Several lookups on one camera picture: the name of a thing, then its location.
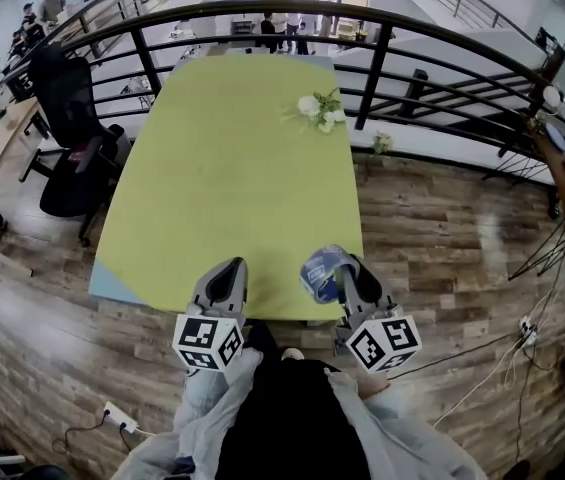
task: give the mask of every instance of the white flower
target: white flower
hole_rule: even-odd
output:
[[[336,123],[341,123],[342,121],[346,121],[346,115],[344,115],[344,110],[338,109],[334,112],[329,112],[329,114],[333,114]]]
[[[334,124],[335,124],[335,121],[326,121],[325,123],[319,124],[318,129],[322,133],[331,133],[331,130],[333,130]]]
[[[320,113],[320,102],[315,96],[302,96],[298,100],[298,110],[305,116],[314,118]]]

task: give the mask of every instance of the sleeve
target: sleeve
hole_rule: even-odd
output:
[[[390,388],[364,401],[367,409],[377,418],[385,432],[399,439],[457,480],[487,480],[473,457],[450,437],[439,433],[431,425],[415,418],[401,418],[391,407]]]
[[[224,396],[228,384],[222,373],[198,370],[186,380],[182,403],[175,411],[173,431],[150,437],[124,459],[111,480],[163,480],[178,463],[180,433],[206,416]]]

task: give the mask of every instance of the chair armrest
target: chair armrest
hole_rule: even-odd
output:
[[[91,139],[91,142],[89,142],[89,145],[84,150],[84,155],[82,156],[82,160],[80,160],[80,164],[78,165],[78,168],[75,170],[76,174],[80,174],[81,172],[84,172],[87,169],[89,164],[93,161],[95,156],[98,154],[98,151],[100,151],[100,147],[102,146],[103,142],[104,139],[102,137],[93,137]]]

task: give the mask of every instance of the gray jacket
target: gray jacket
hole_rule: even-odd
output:
[[[177,458],[189,456],[195,463],[192,479],[215,478],[222,441],[253,386],[261,358],[246,349],[224,375],[200,371],[190,377],[173,431],[133,450],[112,480],[163,480]],[[398,418],[388,407],[386,390],[362,401],[351,377],[325,373],[357,432],[372,479],[486,480],[477,463],[450,438],[427,423]]]

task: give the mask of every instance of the floor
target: floor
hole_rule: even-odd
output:
[[[70,426],[99,423],[107,400],[133,414],[147,431],[169,428],[184,378],[170,348],[175,316],[89,297],[105,215],[93,226],[93,245],[82,249],[78,221],[39,210],[45,179],[31,173],[26,183],[16,181],[26,155],[16,144],[0,172],[0,211],[11,226],[0,249],[34,269],[32,278],[18,279],[0,267],[0,428],[33,463],[75,467],[80,478],[108,478],[126,455],[112,426],[71,434],[71,464],[53,451],[52,441]],[[511,189],[501,179],[482,182],[476,172],[420,161],[365,155],[354,161],[365,256],[413,315],[424,342],[406,368],[513,333],[392,383],[401,413],[434,422],[491,372],[514,344],[519,319],[551,288],[557,268],[541,278],[530,273],[507,281],[507,273],[554,226],[546,215],[546,194],[535,186]],[[514,463],[518,399],[527,371],[521,456],[531,460],[534,478],[543,478],[565,451],[565,382],[559,369],[550,368],[565,358],[565,265],[545,315],[535,362],[550,371],[528,369],[518,354],[513,387],[503,386],[507,360],[438,427],[493,479]],[[350,357],[333,356],[329,325],[272,327],[281,344],[353,369]]]

